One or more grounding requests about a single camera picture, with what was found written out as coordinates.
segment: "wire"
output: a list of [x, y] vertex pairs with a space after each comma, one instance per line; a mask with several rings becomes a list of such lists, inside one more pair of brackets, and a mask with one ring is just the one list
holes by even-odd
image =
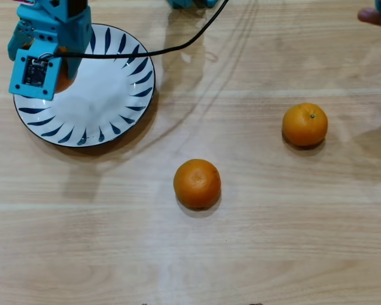
[[208, 29], [208, 27], [216, 20], [219, 14], [222, 12], [226, 4], [229, 0], [224, 0], [223, 4], [217, 12], [213, 15], [213, 17], [209, 20], [209, 22], [187, 43], [184, 43], [180, 46], [173, 46], [172, 48], [163, 49], [160, 51], [146, 52], [146, 53], [137, 53], [137, 54], [110, 54], [110, 55], [96, 55], [96, 54], [84, 54], [84, 53], [73, 53], [73, 52], [65, 52], [65, 53], [55, 53], [54, 57], [68, 57], [68, 58], [91, 58], [91, 59], [115, 59], [115, 58], [138, 58], [138, 57], [151, 57], [156, 55], [167, 54], [174, 51], [179, 51], [184, 48], [187, 48], [196, 40], [199, 39], [203, 35], [203, 33]]

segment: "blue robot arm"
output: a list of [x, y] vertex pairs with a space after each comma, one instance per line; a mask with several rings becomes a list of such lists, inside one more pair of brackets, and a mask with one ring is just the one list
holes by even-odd
[[[45, 59], [60, 48], [84, 53], [91, 39], [88, 0], [16, 0], [20, 21], [8, 45], [14, 61], [10, 93], [52, 100], [62, 64], [61, 58]], [[66, 58], [68, 78], [74, 79], [81, 58]]]

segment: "human hand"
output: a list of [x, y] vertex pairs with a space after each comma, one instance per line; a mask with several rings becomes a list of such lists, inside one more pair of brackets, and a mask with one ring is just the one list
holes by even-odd
[[363, 8], [358, 12], [358, 19], [381, 27], [381, 15], [375, 8]]

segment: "mandarin orange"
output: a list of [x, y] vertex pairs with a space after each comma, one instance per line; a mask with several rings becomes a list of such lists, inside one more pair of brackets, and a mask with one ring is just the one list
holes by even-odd
[[178, 200], [189, 208], [210, 208], [220, 197], [218, 170], [201, 159], [184, 163], [175, 174], [173, 187]]
[[296, 146], [319, 144], [326, 137], [327, 132], [328, 118], [317, 105], [298, 104], [284, 115], [284, 136]]

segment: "table surface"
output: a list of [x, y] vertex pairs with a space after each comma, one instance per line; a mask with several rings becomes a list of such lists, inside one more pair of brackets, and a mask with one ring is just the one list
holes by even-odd
[[[214, 12], [90, 2], [149, 50]], [[0, 0], [0, 305], [381, 305], [381, 29], [356, 20], [369, 5], [230, 1], [196, 43], [154, 58], [158, 93], [134, 129], [71, 150], [15, 112], [17, 6]], [[281, 136], [301, 102], [329, 117], [310, 151]], [[192, 158], [222, 177], [209, 211], [175, 199]]]

